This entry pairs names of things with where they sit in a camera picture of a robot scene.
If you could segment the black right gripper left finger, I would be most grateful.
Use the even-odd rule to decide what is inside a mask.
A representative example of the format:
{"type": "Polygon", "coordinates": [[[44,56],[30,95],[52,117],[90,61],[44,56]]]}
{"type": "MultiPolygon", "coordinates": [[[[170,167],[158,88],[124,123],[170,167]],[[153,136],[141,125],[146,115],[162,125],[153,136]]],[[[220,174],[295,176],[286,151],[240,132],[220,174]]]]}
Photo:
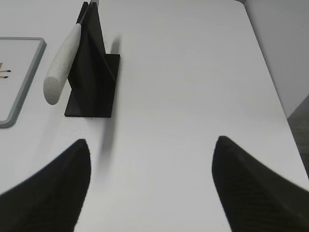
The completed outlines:
{"type": "Polygon", "coordinates": [[[91,160],[79,139],[34,175],[0,195],[2,232],[72,232],[89,188],[91,160]]]}

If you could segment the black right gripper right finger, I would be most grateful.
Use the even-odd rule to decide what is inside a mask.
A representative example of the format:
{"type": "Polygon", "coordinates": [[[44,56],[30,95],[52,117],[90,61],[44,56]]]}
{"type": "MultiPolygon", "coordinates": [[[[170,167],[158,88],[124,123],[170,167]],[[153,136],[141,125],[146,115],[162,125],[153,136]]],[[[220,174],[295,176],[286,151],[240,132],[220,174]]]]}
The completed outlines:
{"type": "Polygon", "coordinates": [[[309,192],[219,136],[212,177],[233,232],[307,232],[309,192]]]}

